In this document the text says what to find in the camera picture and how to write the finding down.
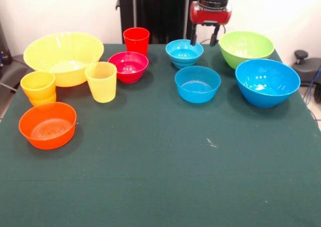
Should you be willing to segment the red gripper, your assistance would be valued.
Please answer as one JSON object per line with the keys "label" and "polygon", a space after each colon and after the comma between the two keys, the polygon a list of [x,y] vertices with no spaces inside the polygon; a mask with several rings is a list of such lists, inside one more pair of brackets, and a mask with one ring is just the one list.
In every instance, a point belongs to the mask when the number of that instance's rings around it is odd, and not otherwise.
{"label": "red gripper", "polygon": [[204,8],[194,1],[190,5],[190,20],[192,22],[191,29],[191,42],[192,46],[197,43],[197,25],[212,25],[215,24],[215,29],[210,39],[210,46],[213,47],[217,44],[218,33],[220,30],[220,25],[226,25],[232,14],[232,6],[230,3],[227,4],[225,8],[210,10]]}

